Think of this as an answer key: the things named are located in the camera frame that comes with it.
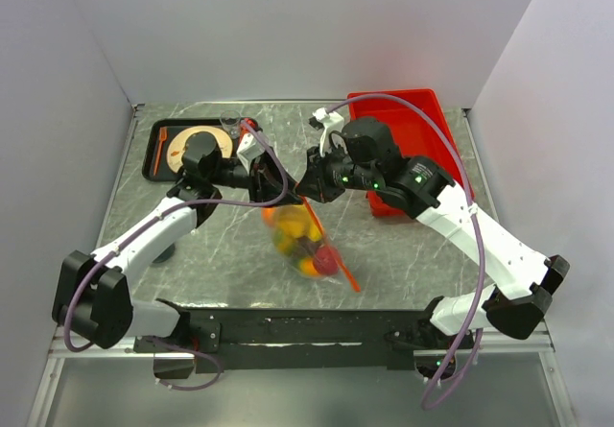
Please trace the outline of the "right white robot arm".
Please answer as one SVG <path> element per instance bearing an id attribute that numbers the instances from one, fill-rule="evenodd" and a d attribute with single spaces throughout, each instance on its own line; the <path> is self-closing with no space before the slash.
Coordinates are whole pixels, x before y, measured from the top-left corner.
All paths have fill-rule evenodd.
<path id="1" fill-rule="evenodd" d="M 423 343 L 442 348 L 453 335 L 485 327 L 515 340 L 531 335 L 569 272 L 562 256 L 546 256 L 519 241 L 469 202 L 463 187 L 432 159 L 402 155 L 390 128 L 377 119 L 345 122 L 332 112 L 309 124 L 321 137 L 307 152 L 299 195 L 331 202 L 347 189 L 372 191 L 439 233 L 491 279 L 473 294 L 437 300 L 419 326 Z"/>

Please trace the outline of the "clear zip top bag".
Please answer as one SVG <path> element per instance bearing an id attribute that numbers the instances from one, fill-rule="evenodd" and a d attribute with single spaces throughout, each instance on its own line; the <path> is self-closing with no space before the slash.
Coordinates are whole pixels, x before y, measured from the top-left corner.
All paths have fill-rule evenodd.
<path id="1" fill-rule="evenodd" d="M 311 280 L 317 280 L 317 281 L 329 281 L 332 283 L 336 283 L 336 284 L 347 284 L 352 291 L 354 291 L 355 293 L 360 293 L 362 291 L 361 286 L 359 285 L 358 281 L 356 280 L 355 276 L 353 275 L 353 273 L 350 271 L 350 269 L 347 268 L 347 266 L 345 265 L 343 258 L 339 252 L 339 250 L 337 249 L 336 246 L 333 245 L 332 241 L 330 240 L 329 236 L 327 235 L 326 230 L 324 229 L 322 222 L 320 221 L 319 217 L 317 216 L 313 206 L 307 201 L 306 198 L 302 199 L 302 202 L 300 204 L 292 204 L 292 205 L 304 205 L 310 212 L 310 214 L 312 215 L 312 218 L 314 219 L 314 222 L 316 223 L 316 225 L 318 226 L 320 233 L 322 235 L 322 240 L 319 243 L 310 243 L 307 241 L 301 241 L 300 244 L 298 246 L 295 247 L 295 249 L 292 252 L 288 252 L 288 253 L 282 253 L 280 252 L 273 244 L 272 245 L 274 247 L 274 249 L 276 250 L 277 253 L 279 253 L 285 260 L 286 264 L 291 267 L 292 269 L 294 269 L 298 274 L 300 274 L 301 276 L 305 277 L 305 278 L 309 278 Z M 261 209 L 261 219 L 264 223 L 264 225 L 268 228 L 269 232 L 270 232 L 270 236 L 271 236 L 271 240 L 272 240 L 272 215 L 274 213 L 275 208 L 280 207 L 280 206 L 276 206 L 276 207 L 266 207 L 266 208 L 262 208 Z M 333 247 L 336 251 L 337 251 L 337 262 L 339 265 L 339 270 L 335 275 L 332 276 L 323 276 L 320 275 L 319 277 L 307 277 L 304 276 L 303 274 L 301 274 L 297 268 L 297 262 L 300 259 L 303 258 L 312 258 L 314 260 L 314 255 L 316 253 L 316 251 L 318 250 L 319 247 L 324 246 L 324 245 L 328 245 Z"/>

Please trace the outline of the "orange fake fruit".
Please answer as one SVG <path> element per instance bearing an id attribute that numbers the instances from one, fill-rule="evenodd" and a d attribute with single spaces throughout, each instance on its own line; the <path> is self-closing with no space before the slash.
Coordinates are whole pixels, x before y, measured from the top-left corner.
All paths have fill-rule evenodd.
<path id="1" fill-rule="evenodd" d="M 303 258 L 297 262 L 297 268 L 301 274 L 307 277 L 319 277 L 320 273 L 316 269 L 312 258 Z"/>

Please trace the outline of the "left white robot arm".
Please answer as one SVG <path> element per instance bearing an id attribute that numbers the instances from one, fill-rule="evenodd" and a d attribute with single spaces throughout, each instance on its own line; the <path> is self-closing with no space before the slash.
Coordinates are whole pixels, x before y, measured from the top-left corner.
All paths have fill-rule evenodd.
<path id="1" fill-rule="evenodd" d="M 109 349 L 127 337 L 156 339 L 172 352 L 189 344 L 187 310 L 165 299 L 136 300 L 130 286 L 227 203 L 222 187 L 248 190 L 245 207 L 273 207 L 288 201 L 291 178 L 259 130 L 248 128 L 230 158 L 212 134 L 190 136 L 175 184 L 151 213 L 107 245 L 63 260 L 52 318 L 68 350 Z"/>

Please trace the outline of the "yellow fake fruit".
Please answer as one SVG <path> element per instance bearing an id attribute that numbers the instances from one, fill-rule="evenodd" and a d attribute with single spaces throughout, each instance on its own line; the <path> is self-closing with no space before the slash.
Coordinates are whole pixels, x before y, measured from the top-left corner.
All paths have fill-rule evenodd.
<path id="1" fill-rule="evenodd" d="M 292 252 L 301 241 L 319 243 L 322 235 L 304 205 L 275 208 L 272 215 L 272 241 L 282 253 Z"/>

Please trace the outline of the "red fake apple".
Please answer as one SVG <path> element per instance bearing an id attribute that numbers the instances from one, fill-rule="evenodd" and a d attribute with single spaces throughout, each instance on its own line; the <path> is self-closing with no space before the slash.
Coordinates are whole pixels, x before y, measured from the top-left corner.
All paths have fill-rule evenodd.
<path id="1" fill-rule="evenodd" d="M 323 276 L 335 275 L 339 270 L 337 254 L 337 251 L 331 246 L 319 247 L 313 260 L 317 273 Z"/>

